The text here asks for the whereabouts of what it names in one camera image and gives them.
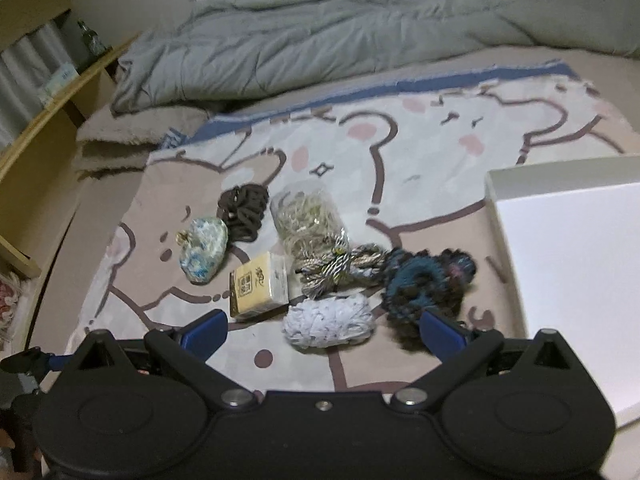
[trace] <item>green bottle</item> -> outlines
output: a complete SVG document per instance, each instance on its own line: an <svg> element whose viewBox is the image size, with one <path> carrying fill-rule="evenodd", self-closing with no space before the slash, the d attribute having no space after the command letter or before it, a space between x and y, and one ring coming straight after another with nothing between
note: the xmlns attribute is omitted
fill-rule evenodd
<svg viewBox="0 0 640 480"><path fill-rule="evenodd" d="M98 37L98 33L86 26L83 20L78 20L78 26L82 31L82 42L94 57L100 57L107 51L104 43Z"/></svg>

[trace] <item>silver braided rope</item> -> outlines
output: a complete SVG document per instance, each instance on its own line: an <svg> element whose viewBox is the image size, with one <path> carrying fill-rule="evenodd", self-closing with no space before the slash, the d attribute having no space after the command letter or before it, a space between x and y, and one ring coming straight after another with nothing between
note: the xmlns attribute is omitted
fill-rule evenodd
<svg viewBox="0 0 640 480"><path fill-rule="evenodd" d="M376 244L361 245L350 250L346 241L338 238L331 251L309 256L296 267L302 293L314 300L338 285L375 281L386 254L387 251Z"/></svg>

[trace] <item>cartoon print blanket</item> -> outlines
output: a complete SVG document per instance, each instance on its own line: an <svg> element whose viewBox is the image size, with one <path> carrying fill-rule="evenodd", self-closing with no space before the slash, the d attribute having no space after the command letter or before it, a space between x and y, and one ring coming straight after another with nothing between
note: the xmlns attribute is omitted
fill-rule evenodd
<svg viewBox="0 0 640 480"><path fill-rule="evenodd" d="M107 328L116 338L139 338L151 328L183 326L212 308L228 313L229 271L265 251L282 252L270 213L257 241L231 247L225 266L205 286L192 285L180 270L176 232L193 218L215 214L220 194L235 185L258 182L274 196L307 179L326 187L354 244L468 251L478 275L462 320L516 335L484 208L485 173L640 152L640 136L619 112L566 65L555 67L515 78L487 72L470 86L413 92L394 86L364 99L342 96L276 116L244 118L241 126L227 121L235 128L231 133L153 153L68 349L95 328ZM259 322L231 322L227 342L208 364L261 393L390 394L438 360L402 349L378 307L380 292L366 293L377 329L364 344L295 349L281 332L283 308ZM290 297L300 300L299 284L292 283Z"/></svg>

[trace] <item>clear plastic bag of rubber bands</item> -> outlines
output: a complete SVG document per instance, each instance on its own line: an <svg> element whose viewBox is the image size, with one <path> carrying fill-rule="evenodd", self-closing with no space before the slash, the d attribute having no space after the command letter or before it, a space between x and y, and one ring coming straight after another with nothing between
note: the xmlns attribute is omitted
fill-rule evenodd
<svg viewBox="0 0 640 480"><path fill-rule="evenodd" d="M271 200L271 216L287 256L296 266L336 248L349 249L347 231L327 190L307 180Z"/></svg>

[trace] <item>white rope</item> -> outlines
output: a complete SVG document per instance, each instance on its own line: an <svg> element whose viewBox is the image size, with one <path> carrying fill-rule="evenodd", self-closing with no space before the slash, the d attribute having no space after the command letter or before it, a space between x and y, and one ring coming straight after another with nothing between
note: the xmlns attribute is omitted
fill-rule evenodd
<svg viewBox="0 0 640 480"><path fill-rule="evenodd" d="M362 294L348 298L305 300L289 307L282 331L294 346L327 348L368 339L376 326L369 299Z"/></svg>

